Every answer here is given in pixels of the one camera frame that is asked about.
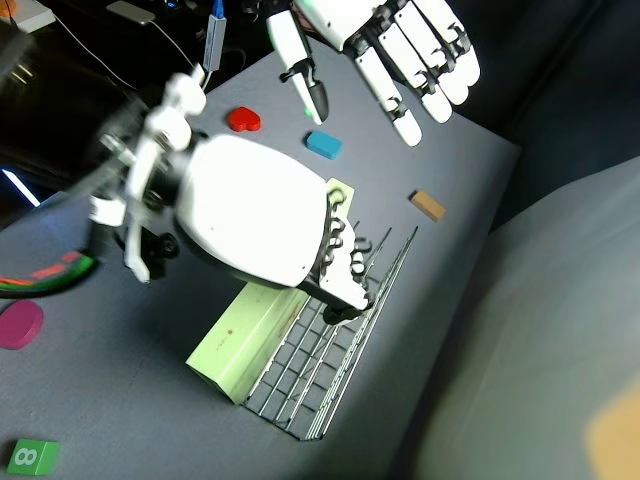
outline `light green box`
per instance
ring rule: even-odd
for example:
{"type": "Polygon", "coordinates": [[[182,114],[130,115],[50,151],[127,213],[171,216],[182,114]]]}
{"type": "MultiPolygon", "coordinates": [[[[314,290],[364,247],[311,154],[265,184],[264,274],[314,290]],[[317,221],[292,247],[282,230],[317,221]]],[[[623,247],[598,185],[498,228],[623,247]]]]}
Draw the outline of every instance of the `light green box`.
{"type": "MultiPolygon", "coordinates": [[[[342,208],[348,212],[354,190],[330,179],[327,191],[336,188],[344,193],[342,208]]],[[[187,359],[187,365],[233,403],[244,403],[308,298],[295,288],[247,284],[187,359]]]]}
{"type": "Polygon", "coordinates": [[[21,438],[13,449],[7,473],[48,475],[56,463],[58,448],[58,442],[21,438]]]}

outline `green cube with number 8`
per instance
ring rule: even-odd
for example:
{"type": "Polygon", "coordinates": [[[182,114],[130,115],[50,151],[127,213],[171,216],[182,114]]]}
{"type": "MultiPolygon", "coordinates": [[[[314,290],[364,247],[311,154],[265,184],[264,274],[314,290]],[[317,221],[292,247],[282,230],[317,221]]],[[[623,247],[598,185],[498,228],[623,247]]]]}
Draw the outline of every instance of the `green cube with number 8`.
{"type": "Polygon", "coordinates": [[[13,449],[8,473],[19,475],[48,475],[58,456],[58,442],[21,438],[13,449]]]}

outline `table surface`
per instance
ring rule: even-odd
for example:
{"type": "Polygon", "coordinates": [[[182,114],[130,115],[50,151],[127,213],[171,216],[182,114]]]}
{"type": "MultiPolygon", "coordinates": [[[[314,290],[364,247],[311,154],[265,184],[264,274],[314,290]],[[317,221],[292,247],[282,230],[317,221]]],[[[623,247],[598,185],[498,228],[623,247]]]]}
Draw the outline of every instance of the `table surface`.
{"type": "MultiPolygon", "coordinates": [[[[226,114],[239,105],[254,109],[262,130],[242,135],[355,187],[350,217],[372,238],[393,227],[389,256],[419,226],[327,436],[296,441],[232,405],[184,364],[242,282],[183,248],[165,279],[141,285],[114,245],[109,261],[84,284],[37,300],[45,325],[31,345],[0,350],[4,465],[15,440],[26,437],[60,442],[50,478],[370,478],[388,472],[519,150],[457,115],[436,124],[403,90],[424,135],[419,146],[407,147],[349,60],[312,46],[331,107],[321,129],[344,142],[337,160],[305,148],[305,135],[317,127],[293,85],[279,82],[282,65],[274,54],[209,94],[192,124],[230,133],[226,114]],[[442,221],[411,205],[416,189],[447,207],[442,221]]],[[[76,248],[86,214],[81,201],[3,231],[2,273],[33,271],[76,248]]]]}

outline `blue rectangular block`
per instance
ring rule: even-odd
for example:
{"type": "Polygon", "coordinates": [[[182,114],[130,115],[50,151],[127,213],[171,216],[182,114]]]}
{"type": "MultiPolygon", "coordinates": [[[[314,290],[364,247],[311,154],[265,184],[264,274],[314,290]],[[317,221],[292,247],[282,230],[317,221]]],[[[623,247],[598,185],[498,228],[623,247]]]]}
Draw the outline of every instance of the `blue rectangular block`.
{"type": "Polygon", "coordinates": [[[330,160],[335,160],[342,150],[342,142],[323,132],[312,132],[307,137],[307,148],[330,160]]]}

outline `metal wire rack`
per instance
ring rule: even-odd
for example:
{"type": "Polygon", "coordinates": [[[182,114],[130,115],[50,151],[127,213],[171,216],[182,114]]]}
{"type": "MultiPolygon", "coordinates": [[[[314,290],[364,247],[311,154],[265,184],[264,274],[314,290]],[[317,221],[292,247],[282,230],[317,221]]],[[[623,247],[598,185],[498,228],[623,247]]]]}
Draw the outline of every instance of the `metal wire rack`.
{"type": "Polygon", "coordinates": [[[362,352],[404,263],[418,227],[406,239],[381,279],[376,260],[391,233],[369,254],[365,278],[377,284],[374,305],[342,326],[324,323],[324,304],[309,299],[254,385],[244,406],[298,440],[327,432],[362,352]]]}

